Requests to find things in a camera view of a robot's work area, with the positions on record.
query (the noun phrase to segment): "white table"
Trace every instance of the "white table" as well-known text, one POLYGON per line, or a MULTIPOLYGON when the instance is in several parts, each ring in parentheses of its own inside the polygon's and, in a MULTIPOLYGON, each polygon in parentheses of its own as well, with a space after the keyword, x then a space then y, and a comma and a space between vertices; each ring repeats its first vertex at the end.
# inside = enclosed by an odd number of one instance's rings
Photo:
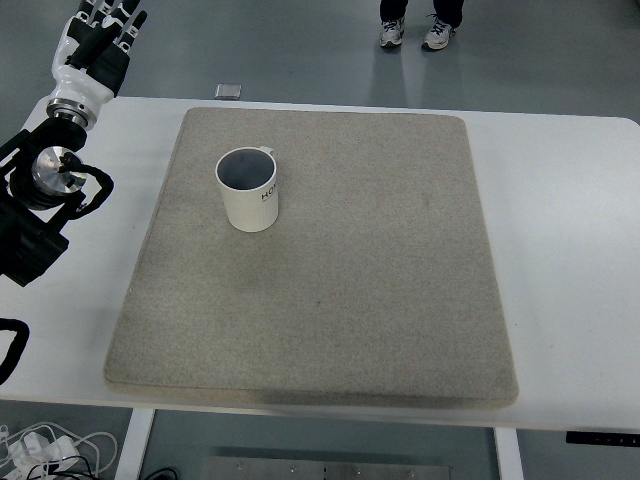
MULTIPOLYGON (((44 106, 43 99, 26 128, 44 119, 44 106)), ((640 432, 640 127, 632 121, 117 98, 103 108, 80 156, 111 174, 116 189, 97 212, 63 229, 69 250, 44 276, 25 288, 0 277, 0 315, 31 328, 27 349, 0 387, 0 398, 640 432), (196 106, 400 111, 464 119, 520 384, 516 403, 496 411, 263 407, 108 390, 102 366, 114 324, 182 117, 196 106)))

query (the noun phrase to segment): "gray felt mat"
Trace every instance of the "gray felt mat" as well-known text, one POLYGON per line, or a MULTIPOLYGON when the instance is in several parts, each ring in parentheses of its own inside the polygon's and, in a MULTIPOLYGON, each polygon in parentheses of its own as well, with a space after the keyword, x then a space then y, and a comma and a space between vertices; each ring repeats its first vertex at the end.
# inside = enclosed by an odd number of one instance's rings
POLYGON ((125 393, 497 408, 517 382, 464 122, 197 108, 114 332, 125 393), (225 152, 274 149, 280 214, 228 222, 225 152))

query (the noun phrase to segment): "white sneaker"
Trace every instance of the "white sneaker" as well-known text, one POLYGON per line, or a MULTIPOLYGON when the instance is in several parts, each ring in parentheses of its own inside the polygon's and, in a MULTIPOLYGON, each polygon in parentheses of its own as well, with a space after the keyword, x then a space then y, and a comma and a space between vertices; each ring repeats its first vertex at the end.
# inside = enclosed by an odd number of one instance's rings
POLYGON ((380 36, 380 46, 382 48, 394 48, 402 43, 404 34, 404 17, 397 20, 382 22, 382 35, 380 36))
POLYGON ((433 27, 422 41, 422 48, 427 50, 442 50, 449 44, 449 38, 453 37, 455 33, 455 28, 436 17, 436 23, 433 24, 433 27))

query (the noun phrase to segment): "small metal plate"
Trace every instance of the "small metal plate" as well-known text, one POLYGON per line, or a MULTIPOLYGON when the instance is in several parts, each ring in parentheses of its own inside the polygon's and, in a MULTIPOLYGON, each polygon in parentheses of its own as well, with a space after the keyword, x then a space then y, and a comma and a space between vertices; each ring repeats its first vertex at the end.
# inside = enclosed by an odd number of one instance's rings
POLYGON ((242 85, 237 83, 220 83, 216 88, 216 100, 237 100, 241 89, 242 85))
POLYGON ((450 480, 449 467, 206 457, 201 480, 450 480))

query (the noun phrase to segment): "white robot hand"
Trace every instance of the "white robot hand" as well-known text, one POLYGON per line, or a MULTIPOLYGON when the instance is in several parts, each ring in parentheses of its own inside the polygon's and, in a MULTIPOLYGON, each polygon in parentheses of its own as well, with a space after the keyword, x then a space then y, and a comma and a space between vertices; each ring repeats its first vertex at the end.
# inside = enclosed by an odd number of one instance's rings
POLYGON ((67 118, 91 130, 102 105, 114 98, 127 73, 129 49, 146 20, 132 20, 139 0, 82 0, 56 49, 51 72, 56 88, 49 97, 50 117, 67 118))

